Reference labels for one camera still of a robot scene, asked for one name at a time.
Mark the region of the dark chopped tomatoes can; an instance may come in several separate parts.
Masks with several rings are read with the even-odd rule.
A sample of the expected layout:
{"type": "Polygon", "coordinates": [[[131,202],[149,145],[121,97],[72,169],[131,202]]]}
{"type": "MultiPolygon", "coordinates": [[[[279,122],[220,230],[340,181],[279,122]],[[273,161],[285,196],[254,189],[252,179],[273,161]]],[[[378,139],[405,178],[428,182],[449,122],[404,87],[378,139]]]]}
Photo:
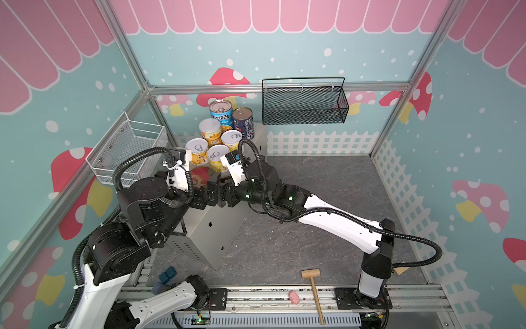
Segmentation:
{"type": "Polygon", "coordinates": [[[255,137],[253,111],[250,108],[241,107],[233,110],[232,118],[235,129],[241,132],[243,138],[252,140],[255,137]]]}

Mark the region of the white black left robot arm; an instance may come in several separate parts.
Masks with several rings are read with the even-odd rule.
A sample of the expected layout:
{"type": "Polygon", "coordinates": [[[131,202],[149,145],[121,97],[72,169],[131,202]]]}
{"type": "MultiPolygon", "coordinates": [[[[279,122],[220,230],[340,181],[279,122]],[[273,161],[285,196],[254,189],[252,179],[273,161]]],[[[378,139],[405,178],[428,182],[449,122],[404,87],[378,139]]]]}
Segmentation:
{"type": "Polygon", "coordinates": [[[205,196],[195,194],[190,161],[187,149],[154,147],[115,169],[112,183],[119,205],[76,247],[71,261],[75,293],[52,328],[144,328],[167,314],[210,306],[210,288],[199,275],[141,302],[117,300],[139,264],[183,226],[188,209],[206,207],[205,196]],[[164,158],[166,168],[125,188],[123,174],[153,156],[164,158]]]}

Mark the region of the green yellow white lid can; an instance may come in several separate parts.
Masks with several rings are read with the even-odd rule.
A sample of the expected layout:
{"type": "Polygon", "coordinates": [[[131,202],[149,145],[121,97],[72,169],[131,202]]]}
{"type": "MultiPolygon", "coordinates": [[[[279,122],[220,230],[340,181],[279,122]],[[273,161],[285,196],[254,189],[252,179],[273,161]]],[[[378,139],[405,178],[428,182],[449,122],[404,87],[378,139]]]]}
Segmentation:
{"type": "Polygon", "coordinates": [[[204,119],[199,124],[199,130],[202,137],[208,142],[210,147],[222,144],[222,130],[220,121],[213,118],[204,119]]]}

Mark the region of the grey metal cabinet counter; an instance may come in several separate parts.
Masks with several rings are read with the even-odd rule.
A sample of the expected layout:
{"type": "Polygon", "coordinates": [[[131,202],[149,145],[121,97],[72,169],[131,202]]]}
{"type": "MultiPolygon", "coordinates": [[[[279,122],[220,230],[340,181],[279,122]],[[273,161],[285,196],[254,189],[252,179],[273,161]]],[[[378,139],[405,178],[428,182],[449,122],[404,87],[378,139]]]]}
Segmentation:
{"type": "Polygon", "coordinates": [[[246,202],[240,202],[233,208],[190,208],[183,217],[186,236],[182,236],[182,226],[178,226],[167,245],[178,254],[217,270],[249,211],[246,202]]]}

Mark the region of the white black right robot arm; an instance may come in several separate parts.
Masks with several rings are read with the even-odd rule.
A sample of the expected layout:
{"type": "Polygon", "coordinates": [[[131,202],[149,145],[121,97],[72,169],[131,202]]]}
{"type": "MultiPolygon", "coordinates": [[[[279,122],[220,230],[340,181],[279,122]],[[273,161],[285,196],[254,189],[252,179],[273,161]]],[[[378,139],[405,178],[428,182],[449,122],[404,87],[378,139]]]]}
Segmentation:
{"type": "Polygon", "coordinates": [[[259,205],[263,215],[281,223],[297,222],[322,229],[364,253],[358,286],[353,292],[354,302],[360,308],[388,304],[386,283],[395,269],[431,265],[442,257],[442,248],[437,243],[396,232],[390,219],[377,222],[361,218],[328,204],[307,189],[283,183],[276,168],[266,162],[249,140],[241,140],[237,149],[228,151],[220,161],[231,176],[225,188],[228,206],[238,202],[259,205]],[[427,245],[434,254],[416,262],[394,263],[397,239],[427,245]]]}

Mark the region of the red lid tin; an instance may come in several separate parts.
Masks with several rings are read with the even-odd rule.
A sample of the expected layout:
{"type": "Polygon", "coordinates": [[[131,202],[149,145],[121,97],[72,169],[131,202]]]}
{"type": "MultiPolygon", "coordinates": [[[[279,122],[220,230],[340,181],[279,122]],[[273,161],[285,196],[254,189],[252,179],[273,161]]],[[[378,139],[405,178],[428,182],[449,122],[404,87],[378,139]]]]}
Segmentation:
{"type": "Polygon", "coordinates": [[[195,167],[190,171],[190,176],[193,180],[193,186],[196,189],[208,186],[208,180],[210,178],[209,167],[195,167]]]}

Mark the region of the yellow can silver lid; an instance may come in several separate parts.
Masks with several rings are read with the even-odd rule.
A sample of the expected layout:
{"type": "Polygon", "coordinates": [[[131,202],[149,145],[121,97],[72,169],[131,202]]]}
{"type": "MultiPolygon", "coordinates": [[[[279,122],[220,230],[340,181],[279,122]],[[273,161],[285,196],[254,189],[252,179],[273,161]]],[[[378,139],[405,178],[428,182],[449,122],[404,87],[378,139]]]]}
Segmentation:
{"type": "Polygon", "coordinates": [[[185,149],[189,150],[191,153],[191,161],[194,165],[206,165],[208,161],[208,150],[209,145],[208,141],[204,138],[193,138],[188,141],[185,145],[185,149]]]}

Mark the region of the blue chicken noodle soup can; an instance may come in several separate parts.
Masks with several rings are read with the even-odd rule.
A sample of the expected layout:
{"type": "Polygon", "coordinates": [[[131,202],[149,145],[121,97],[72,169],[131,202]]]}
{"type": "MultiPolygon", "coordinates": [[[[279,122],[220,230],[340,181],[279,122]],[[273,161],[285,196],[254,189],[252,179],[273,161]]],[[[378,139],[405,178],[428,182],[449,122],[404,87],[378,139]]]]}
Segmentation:
{"type": "Polygon", "coordinates": [[[209,104],[211,117],[221,124],[221,131],[234,129],[233,108],[228,100],[214,100],[209,104]]]}

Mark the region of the white lid small can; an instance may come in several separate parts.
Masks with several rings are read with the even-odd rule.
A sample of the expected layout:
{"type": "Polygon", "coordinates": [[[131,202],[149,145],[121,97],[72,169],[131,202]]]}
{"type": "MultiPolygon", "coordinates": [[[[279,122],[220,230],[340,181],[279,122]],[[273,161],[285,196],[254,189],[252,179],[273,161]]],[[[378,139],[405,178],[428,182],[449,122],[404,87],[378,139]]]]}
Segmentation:
{"type": "Polygon", "coordinates": [[[221,135],[221,142],[226,145],[230,151],[238,149],[239,142],[243,139],[243,135],[238,130],[228,130],[221,135]]]}

